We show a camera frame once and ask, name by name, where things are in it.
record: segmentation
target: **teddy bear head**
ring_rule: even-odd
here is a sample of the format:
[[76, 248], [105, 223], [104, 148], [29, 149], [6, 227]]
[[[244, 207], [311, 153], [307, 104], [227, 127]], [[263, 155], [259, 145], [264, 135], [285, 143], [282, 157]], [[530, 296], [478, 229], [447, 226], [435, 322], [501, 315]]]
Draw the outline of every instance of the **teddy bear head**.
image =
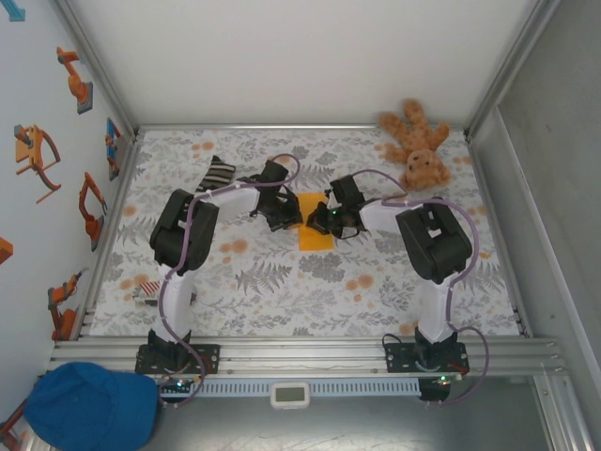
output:
[[446, 185], [451, 174], [439, 156], [428, 149], [412, 152], [407, 159], [407, 171], [401, 183], [408, 190], [425, 190], [436, 185]]

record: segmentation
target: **gray floor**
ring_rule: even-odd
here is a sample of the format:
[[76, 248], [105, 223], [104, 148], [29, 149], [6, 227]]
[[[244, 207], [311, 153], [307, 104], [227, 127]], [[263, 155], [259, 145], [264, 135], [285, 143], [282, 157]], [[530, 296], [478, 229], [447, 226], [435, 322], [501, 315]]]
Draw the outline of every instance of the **gray floor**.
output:
[[316, 398], [277, 412], [267, 398], [196, 399], [165, 411], [151, 450], [532, 450], [547, 440], [532, 389], [489, 380], [465, 403], [426, 409], [415, 398]]

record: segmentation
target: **small white device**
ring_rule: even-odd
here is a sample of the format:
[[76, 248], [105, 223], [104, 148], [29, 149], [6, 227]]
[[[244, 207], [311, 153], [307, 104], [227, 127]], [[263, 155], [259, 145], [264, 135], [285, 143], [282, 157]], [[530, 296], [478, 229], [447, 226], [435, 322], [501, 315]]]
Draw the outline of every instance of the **small white device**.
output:
[[271, 406], [276, 410], [305, 409], [310, 394], [307, 382], [275, 382], [271, 386]]

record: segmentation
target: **white wall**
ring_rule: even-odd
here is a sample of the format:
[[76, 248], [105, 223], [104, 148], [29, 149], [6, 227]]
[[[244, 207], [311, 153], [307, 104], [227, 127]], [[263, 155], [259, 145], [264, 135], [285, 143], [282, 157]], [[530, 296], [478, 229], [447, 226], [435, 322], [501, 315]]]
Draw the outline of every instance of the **white wall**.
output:
[[534, 0], [72, 3], [139, 123], [465, 124]]
[[[0, 421], [29, 394], [46, 369], [53, 348], [53, 324], [47, 309], [49, 287], [59, 287], [84, 266], [93, 270], [78, 195], [89, 172], [109, 207], [118, 178], [108, 180], [104, 134], [109, 109], [94, 86], [93, 110], [78, 116], [67, 86], [67, 71], [56, 60], [56, 46], [72, 50], [50, 2], [19, 0], [24, 23], [10, 23], [0, 10], [0, 237], [14, 255], [0, 265]], [[83, 79], [85, 67], [75, 63]], [[13, 127], [37, 124], [54, 140], [62, 161], [48, 170], [61, 188], [36, 205], [47, 192], [32, 170], [17, 176], [26, 162], [15, 163]], [[42, 147], [45, 163], [53, 160]], [[90, 193], [88, 210], [100, 205]], [[86, 293], [91, 271], [80, 280], [69, 305]]]

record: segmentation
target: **yellow sponge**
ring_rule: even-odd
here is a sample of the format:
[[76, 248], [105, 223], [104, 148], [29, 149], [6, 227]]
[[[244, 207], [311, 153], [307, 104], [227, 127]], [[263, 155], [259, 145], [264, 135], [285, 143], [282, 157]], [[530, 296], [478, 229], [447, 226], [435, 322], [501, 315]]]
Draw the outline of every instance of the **yellow sponge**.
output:
[[321, 235], [316, 230], [307, 227], [307, 218], [317, 208], [319, 202], [327, 202], [323, 193], [301, 193], [299, 198], [300, 212], [303, 225], [299, 227], [300, 251], [330, 251], [334, 248], [333, 235]]

